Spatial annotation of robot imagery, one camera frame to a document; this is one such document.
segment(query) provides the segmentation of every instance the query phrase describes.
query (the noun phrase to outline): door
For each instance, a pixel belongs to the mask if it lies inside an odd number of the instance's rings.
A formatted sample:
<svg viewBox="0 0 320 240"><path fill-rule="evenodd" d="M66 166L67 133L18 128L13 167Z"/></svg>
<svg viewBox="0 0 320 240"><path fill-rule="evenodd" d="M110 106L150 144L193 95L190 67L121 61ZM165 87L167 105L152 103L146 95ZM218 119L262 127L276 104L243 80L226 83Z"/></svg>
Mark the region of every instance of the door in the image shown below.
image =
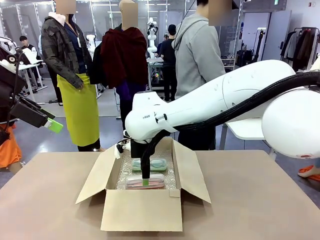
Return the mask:
<svg viewBox="0 0 320 240"><path fill-rule="evenodd" d="M280 54L288 34L290 18L291 10L271 13L262 60L281 60Z"/></svg>

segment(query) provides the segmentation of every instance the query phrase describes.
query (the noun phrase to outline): cardboard box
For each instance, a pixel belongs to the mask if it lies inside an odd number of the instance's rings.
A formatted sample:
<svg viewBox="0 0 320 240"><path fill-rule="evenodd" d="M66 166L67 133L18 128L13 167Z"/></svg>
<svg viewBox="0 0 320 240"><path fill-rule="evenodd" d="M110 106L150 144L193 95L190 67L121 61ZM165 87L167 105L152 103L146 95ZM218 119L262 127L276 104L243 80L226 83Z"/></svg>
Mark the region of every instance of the cardboard box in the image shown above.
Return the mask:
<svg viewBox="0 0 320 240"><path fill-rule="evenodd" d="M211 203L197 155L171 137L155 151L170 149L177 189L115 189L122 163L115 158L115 146L101 153L76 200L76 204L106 190L102 231L181 232L181 189Z"/></svg>

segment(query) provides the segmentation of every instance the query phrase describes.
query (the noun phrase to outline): orange shorts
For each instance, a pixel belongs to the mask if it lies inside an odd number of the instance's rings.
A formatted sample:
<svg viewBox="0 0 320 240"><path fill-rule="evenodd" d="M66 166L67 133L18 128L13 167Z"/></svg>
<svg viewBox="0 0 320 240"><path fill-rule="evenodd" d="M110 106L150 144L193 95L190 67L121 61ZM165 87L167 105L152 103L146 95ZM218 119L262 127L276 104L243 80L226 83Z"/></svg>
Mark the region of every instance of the orange shorts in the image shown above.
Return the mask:
<svg viewBox="0 0 320 240"><path fill-rule="evenodd" d="M0 124L0 127L4 129L6 125ZM6 168L13 163L19 162L22 158L21 149L16 142L13 128L15 128L15 125L8 127L7 132L10 133L10 139L0 146L0 168Z"/></svg>

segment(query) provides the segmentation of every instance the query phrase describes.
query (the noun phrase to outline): brown tabletop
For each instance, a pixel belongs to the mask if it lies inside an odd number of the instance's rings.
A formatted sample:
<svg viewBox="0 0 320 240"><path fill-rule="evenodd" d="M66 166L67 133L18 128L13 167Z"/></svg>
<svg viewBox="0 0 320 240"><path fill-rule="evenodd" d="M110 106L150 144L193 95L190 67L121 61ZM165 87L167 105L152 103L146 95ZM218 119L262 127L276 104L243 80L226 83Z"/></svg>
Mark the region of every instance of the brown tabletop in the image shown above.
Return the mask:
<svg viewBox="0 0 320 240"><path fill-rule="evenodd" d="M105 192L75 205L98 155L34 157L0 189L0 239L319 240L320 210L259 150L197 152L212 205L183 191L183 232L100 231Z"/></svg>

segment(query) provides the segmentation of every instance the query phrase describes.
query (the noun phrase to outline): red shawl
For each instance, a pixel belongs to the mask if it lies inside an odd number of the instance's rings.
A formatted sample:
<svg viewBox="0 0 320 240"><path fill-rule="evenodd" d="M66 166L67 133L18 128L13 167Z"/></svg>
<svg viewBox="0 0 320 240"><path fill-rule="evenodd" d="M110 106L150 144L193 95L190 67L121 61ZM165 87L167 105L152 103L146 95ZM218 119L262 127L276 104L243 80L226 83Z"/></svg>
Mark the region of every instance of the red shawl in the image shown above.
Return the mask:
<svg viewBox="0 0 320 240"><path fill-rule="evenodd" d="M124 80L148 84L147 42L136 27L109 29L102 38L100 56L109 88Z"/></svg>

